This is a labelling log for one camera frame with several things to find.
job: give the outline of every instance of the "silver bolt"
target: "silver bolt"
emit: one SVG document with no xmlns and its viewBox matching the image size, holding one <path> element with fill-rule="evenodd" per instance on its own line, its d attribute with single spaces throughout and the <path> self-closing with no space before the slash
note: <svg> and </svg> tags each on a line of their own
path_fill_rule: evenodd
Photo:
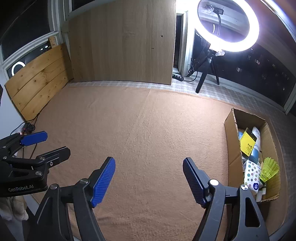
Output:
<svg viewBox="0 0 296 241">
<path fill-rule="evenodd" d="M 57 188 L 57 184 L 56 184 L 56 183 L 54 183 L 54 184 L 51 184 L 49 188 L 50 188 L 50 189 L 52 189 L 52 190 L 54 190 L 54 189 L 56 189 L 56 188 Z"/>
<path fill-rule="evenodd" d="M 248 190 L 249 188 L 248 188 L 247 185 L 243 184 L 243 185 L 241 185 L 241 189 L 244 190 L 244 191 L 246 191 L 246 190 Z"/>
<path fill-rule="evenodd" d="M 210 184 L 212 184 L 213 186 L 217 186 L 219 182 L 216 179 L 212 179 L 210 180 Z"/>
<path fill-rule="evenodd" d="M 87 178 L 82 178 L 79 182 L 81 183 L 81 184 L 87 184 L 88 183 L 88 179 Z"/>
</svg>

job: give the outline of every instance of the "open cardboard box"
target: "open cardboard box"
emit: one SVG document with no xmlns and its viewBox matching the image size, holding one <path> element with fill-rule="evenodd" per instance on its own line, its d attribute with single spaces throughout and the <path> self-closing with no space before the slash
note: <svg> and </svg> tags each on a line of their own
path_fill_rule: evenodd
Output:
<svg viewBox="0 0 296 241">
<path fill-rule="evenodd" d="M 266 157 L 271 157 L 276 162 L 279 162 L 270 128 L 264 119 L 256 115 L 249 114 L 245 111 L 232 108 L 224 122 L 224 126 L 228 147 L 228 186 L 239 187 L 244 183 L 242 152 L 240 150 L 240 142 L 238 139 L 238 129 L 245 130 L 248 127 L 250 130 L 252 130 L 254 126 L 257 127 L 260 131 L 263 160 Z M 279 171 L 275 176 L 267 181 L 266 195 L 263 195 L 262 201 L 259 202 L 268 202 L 277 199 L 279 197 L 280 189 L 281 174 Z"/>
</svg>

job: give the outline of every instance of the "ribbed blue rubber pad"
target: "ribbed blue rubber pad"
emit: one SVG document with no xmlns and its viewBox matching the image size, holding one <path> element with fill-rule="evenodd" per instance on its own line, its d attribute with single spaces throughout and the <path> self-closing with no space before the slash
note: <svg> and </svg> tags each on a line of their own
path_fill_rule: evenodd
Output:
<svg viewBox="0 0 296 241">
<path fill-rule="evenodd" d="M 114 158 L 111 158 L 102 174 L 98 178 L 96 184 L 94 185 L 93 196 L 91 198 L 92 208 L 95 208 L 98 203 L 102 202 L 115 172 L 115 166 L 115 160 Z"/>
<path fill-rule="evenodd" d="M 207 203 L 207 200 L 205 199 L 204 189 L 200 181 L 198 180 L 195 171 L 186 159 L 184 159 L 183 161 L 183 172 L 190 186 L 195 201 L 198 204 L 205 205 Z"/>
<path fill-rule="evenodd" d="M 25 146 L 30 146 L 47 140 L 47 133 L 45 131 L 37 132 L 30 135 L 25 135 L 20 143 Z"/>
</svg>

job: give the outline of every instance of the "white tissue packet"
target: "white tissue packet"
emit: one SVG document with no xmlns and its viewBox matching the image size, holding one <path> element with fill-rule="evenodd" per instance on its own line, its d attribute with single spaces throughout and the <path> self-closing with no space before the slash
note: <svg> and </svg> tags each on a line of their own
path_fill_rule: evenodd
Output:
<svg viewBox="0 0 296 241">
<path fill-rule="evenodd" d="M 261 168 L 257 164 L 251 161 L 246 161 L 243 165 L 244 169 L 244 184 L 247 185 L 250 190 L 257 194 L 259 189 L 259 177 Z"/>
</svg>

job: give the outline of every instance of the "neon yellow badminton shuttlecock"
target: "neon yellow badminton shuttlecock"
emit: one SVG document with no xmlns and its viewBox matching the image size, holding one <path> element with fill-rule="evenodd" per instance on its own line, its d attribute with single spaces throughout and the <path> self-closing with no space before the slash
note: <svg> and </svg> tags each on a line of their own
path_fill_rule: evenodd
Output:
<svg viewBox="0 0 296 241">
<path fill-rule="evenodd" d="M 266 157 L 264 159 L 264 166 L 261 170 L 260 179 L 263 182 L 266 182 L 278 172 L 279 172 L 278 163 L 274 159 L 271 159 L 270 157 Z"/>
</svg>

